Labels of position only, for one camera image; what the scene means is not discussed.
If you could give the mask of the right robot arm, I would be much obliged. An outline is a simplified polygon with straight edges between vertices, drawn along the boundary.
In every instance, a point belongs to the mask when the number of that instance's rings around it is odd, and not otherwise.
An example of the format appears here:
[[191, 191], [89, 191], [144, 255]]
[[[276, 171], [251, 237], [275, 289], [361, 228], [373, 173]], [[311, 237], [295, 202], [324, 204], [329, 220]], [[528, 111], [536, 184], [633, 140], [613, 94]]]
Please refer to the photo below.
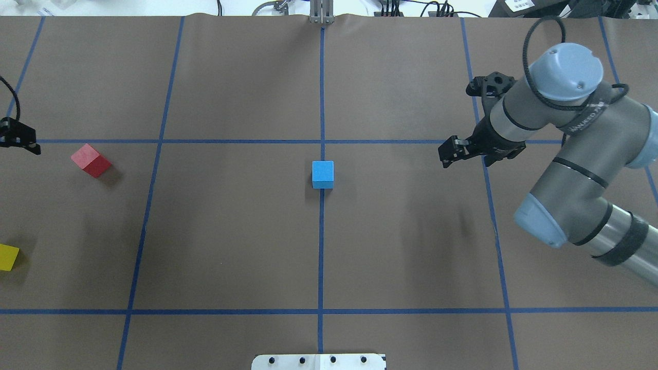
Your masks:
[[656, 285], [656, 227], [604, 199], [624, 169], [656, 160], [656, 112], [604, 81], [602, 63], [583, 45], [553, 45], [515, 80], [494, 72], [467, 87], [485, 115], [472, 134], [451, 136], [443, 167], [482, 156], [486, 166], [512, 159], [552, 124], [567, 139], [514, 214], [517, 225], [552, 248], [580, 246], [609, 267]]

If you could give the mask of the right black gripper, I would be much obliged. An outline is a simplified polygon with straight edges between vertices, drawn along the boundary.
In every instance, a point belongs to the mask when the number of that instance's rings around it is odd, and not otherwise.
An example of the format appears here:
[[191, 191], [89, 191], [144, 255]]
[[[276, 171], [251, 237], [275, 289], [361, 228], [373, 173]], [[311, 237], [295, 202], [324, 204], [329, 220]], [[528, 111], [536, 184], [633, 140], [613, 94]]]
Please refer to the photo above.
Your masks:
[[484, 157], [484, 164], [490, 167], [503, 159], [514, 159], [526, 149], [524, 141], [510, 141], [496, 133], [490, 122], [479, 122], [467, 140], [457, 135], [447, 138], [440, 147], [438, 155], [444, 169], [456, 161], [464, 161], [477, 156]]

